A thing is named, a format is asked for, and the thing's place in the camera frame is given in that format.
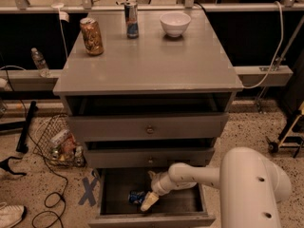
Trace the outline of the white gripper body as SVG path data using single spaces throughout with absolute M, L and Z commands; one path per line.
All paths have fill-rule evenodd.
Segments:
M 160 172 L 156 174 L 156 177 L 151 180 L 152 191 L 159 196 L 164 196 L 171 192 L 175 187 L 175 183 L 170 180 L 168 173 Z

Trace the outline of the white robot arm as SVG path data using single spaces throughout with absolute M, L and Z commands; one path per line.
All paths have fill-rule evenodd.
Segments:
M 229 150 L 218 168 L 177 162 L 167 171 L 150 172 L 149 176 L 151 191 L 142 211 L 173 190 L 203 184 L 219 190 L 221 228 L 282 228 L 277 205 L 292 194 L 287 173 L 247 147 Z

